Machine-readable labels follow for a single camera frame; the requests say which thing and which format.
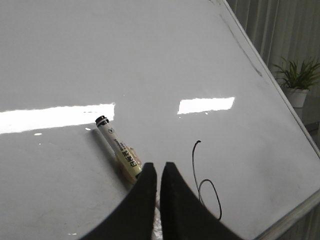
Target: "whiteboard marker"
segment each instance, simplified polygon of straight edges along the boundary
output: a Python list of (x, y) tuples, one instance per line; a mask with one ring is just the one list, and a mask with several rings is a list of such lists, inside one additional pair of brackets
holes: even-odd
[(95, 124), (114, 151), (117, 160), (120, 162), (123, 174), (134, 184), (142, 171), (142, 164), (133, 148), (127, 147), (117, 136), (105, 116), (98, 117), (95, 120)]

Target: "gray curtain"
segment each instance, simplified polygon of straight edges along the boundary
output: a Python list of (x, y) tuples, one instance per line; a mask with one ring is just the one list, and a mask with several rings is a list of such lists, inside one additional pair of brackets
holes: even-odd
[[(320, 0), (227, 0), (273, 73), (280, 57), (320, 59)], [(310, 93), (320, 97), (320, 85)]]

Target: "potted plant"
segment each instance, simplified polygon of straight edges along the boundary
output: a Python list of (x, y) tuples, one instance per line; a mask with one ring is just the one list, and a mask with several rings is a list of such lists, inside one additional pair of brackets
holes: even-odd
[(320, 72), (317, 70), (320, 68), (318, 60), (311, 59), (309, 61), (303, 61), (301, 66), (298, 66), (298, 62), (289, 61), (282, 57), (287, 65), (284, 68), (282, 66), (274, 64), (279, 70), (276, 73), (283, 74), (282, 77), (277, 79), (283, 79), (284, 83), (281, 85), (285, 96), (294, 108), (302, 108), (310, 87), (317, 84), (317, 80), (320, 78)]

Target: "whiteboard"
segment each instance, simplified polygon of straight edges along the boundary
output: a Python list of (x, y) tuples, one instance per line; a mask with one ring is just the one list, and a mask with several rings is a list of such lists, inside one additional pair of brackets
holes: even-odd
[(197, 192), (201, 140), (197, 177), (244, 239), (320, 188), (314, 143), (224, 1), (3, 0), (0, 81), (0, 239), (78, 239), (126, 196), (100, 115), (158, 189), (175, 162)]

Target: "green leaves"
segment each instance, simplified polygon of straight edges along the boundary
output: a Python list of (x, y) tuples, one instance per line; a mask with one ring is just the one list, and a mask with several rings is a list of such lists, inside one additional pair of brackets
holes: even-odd
[(320, 72), (317, 70), (320, 68), (319, 60), (311, 59), (310, 61), (303, 61), (300, 69), (299, 63), (286, 60), (282, 57), (282, 60), (286, 63), (287, 68), (274, 64), (279, 70), (276, 73), (283, 74), (284, 76), (278, 79), (283, 79), (283, 87), (291, 89), (309, 89), (312, 85), (317, 84), (317, 80), (320, 78)]

